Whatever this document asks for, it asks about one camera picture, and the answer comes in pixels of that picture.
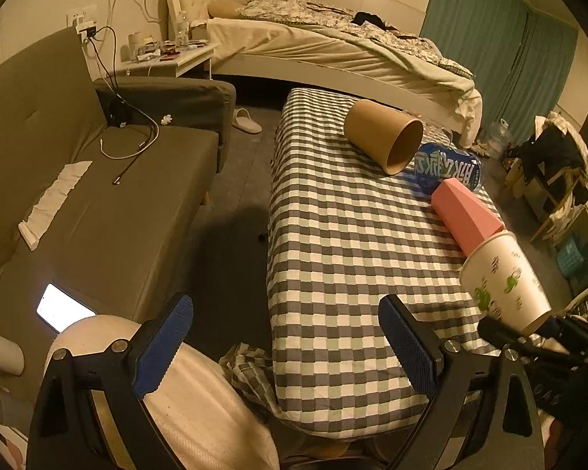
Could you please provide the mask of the white paper cup green print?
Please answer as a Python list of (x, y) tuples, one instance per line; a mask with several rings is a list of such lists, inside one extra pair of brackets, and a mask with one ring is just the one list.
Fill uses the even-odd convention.
[(498, 232), (478, 245), (459, 280), (482, 312), (522, 335), (534, 333), (551, 314), (542, 283), (513, 232)]

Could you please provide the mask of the white cup on sofa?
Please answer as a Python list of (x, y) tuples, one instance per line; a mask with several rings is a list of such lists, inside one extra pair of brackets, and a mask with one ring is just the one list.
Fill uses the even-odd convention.
[(0, 371), (20, 376), (24, 367), (25, 359), (21, 347), (0, 335)]

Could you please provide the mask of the pink plastic cup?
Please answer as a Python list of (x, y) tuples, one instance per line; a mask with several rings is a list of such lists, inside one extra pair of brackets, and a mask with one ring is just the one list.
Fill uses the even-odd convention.
[(465, 257), (506, 229), (503, 221), (455, 177), (444, 179), (433, 191), (431, 206)]

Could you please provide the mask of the teal plastic basket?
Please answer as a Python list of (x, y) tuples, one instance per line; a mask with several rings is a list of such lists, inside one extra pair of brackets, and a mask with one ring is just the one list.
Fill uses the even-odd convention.
[(579, 272), (584, 265), (579, 237), (571, 235), (555, 256), (558, 269), (564, 278), (569, 278)]

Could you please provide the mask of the lit smartphone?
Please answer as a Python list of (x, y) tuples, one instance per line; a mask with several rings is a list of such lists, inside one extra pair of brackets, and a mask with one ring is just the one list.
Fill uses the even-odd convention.
[(72, 298), (59, 287), (49, 283), (37, 305), (37, 316), (55, 332), (60, 333), (82, 319), (93, 317), (96, 313)]

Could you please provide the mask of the checkered tablecloth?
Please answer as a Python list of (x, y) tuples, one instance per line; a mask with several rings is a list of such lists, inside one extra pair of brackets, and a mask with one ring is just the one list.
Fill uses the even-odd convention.
[(272, 347), (223, 357), (238, 393), (291, 428), (349, 440), (418, 421), (415, 392), (378, 323), (394, 294), (444, 340), (494, 348), (461, 289), (464, 255), (412, 169), (388, 176), (344, 135), (354, 99), (291, 90), (276, 130), (267, 221)]

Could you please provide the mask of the wooden chair with clothes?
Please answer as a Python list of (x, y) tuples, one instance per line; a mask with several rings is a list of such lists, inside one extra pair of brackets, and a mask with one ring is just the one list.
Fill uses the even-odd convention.
[(557, 112), (534, 118), (534, 134), (511, 148), (505, 187), (541, 203), (536, 238), (557, 239), (588, 202), (588, 147)]

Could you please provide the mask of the blue label water bottle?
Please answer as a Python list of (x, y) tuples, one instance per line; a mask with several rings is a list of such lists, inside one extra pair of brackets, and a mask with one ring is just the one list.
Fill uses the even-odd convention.
[(473, 192), (482, 184), (481, 161), (476, 155), (435, 142), (419, 147), (414, 156), (414, 171), (419, 188), (429, 195), (448, 178), (458, 179)]

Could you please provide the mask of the large clear water jug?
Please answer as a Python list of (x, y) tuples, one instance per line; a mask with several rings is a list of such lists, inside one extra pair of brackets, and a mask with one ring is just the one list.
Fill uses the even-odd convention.
[(505, 119), (492, 122), (488, 126), (485, 140), (488, 157), (499, 159), (509, 140), (509, 123)]

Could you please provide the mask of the grey sofa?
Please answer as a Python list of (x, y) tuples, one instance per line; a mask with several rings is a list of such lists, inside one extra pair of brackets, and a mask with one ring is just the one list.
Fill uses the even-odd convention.
[[(137, 107), (126, 124), (118, 95)], [(49, 283), (96, 313), (144, 322), (182, 289), (185, 243), (223, 169), (236, 90), (222, 81), (91, 79), (65, 29), (0, 64), (0, 335), (24, 353), (0, 388), (34, 400), (55, 331), (37, 316)], [(65, 165), (91, 160), (35, 251), (18, 224)]]

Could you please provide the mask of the green curtain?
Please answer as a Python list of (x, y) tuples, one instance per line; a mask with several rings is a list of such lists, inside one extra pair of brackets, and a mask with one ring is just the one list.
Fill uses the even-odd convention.
[(481, 126), (501, 119), (519, 145), (563, 91), (578, 31), (523, 0), (429, 0), (421, 34), (468, 68), (481, 93)]

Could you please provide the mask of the white slipper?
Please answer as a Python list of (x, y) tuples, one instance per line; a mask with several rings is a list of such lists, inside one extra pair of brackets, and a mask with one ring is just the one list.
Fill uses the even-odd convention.
[(252, 115), (244, 107), (233, 111), (232, 126), (248, 135), (258, 135), (263, 131), (262, 126), (252, 119)]

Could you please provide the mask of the black garment on bed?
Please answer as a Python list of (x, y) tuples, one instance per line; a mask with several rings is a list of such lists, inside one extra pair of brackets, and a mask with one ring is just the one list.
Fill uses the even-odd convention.
[(366, 12), (357, 12), (355, 13), (354, 18), (351, 21), (353, 24), (363, 25), (363, 24), (373, 24), (375, 27), (379, 28), (383, 31), (392, 31), (395, 30), (394, 25), (385, 22), (381, 17), (366, 13)]

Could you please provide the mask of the bed with beige sheets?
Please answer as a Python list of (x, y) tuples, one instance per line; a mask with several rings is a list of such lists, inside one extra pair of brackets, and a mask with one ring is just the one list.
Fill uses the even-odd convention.
[(194, 0), (167, 0), (169, 33), (181, 27), (215, 45), (222, 75), (279, 80), (372, 99), (445, 126), (462, 148), (481, 126), (483, 102), (473, 72), (445, 57), (432, 40), (373, 24), (311, 0), (215, 0), (194, 20)]

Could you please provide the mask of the white nightstand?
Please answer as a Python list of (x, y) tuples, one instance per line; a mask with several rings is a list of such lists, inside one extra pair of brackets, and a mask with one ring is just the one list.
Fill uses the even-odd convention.
[(174, 55), (162, 55), (148, 61), (129, 61), (115, 69), (117, 75), (151, 78), (182, 78), (201, 76), (212, 79), (213, 43), (192, 45)]

